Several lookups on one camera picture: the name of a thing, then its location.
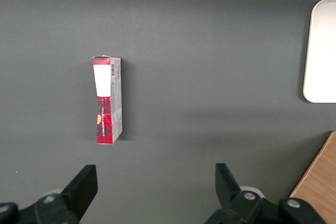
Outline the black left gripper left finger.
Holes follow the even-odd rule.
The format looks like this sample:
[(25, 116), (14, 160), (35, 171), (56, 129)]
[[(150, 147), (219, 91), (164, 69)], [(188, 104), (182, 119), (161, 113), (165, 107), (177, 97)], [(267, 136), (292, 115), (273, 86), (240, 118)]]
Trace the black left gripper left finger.
[(86, 165), (60, 192), (24, 209), (1, 203), (1, 223), (79, 223), (98, 191), (96, 165)]

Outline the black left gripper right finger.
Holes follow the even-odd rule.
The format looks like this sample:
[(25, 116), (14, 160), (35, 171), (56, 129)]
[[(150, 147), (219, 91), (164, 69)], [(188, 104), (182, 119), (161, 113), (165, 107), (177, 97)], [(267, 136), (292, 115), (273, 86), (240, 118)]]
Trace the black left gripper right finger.
[(215, 167), (215, 189), (221, 208), (206, 223), (325, 223), (305, 200), (283, 198), (273, 204), (251, 190), (242, 190), (225, 163)]

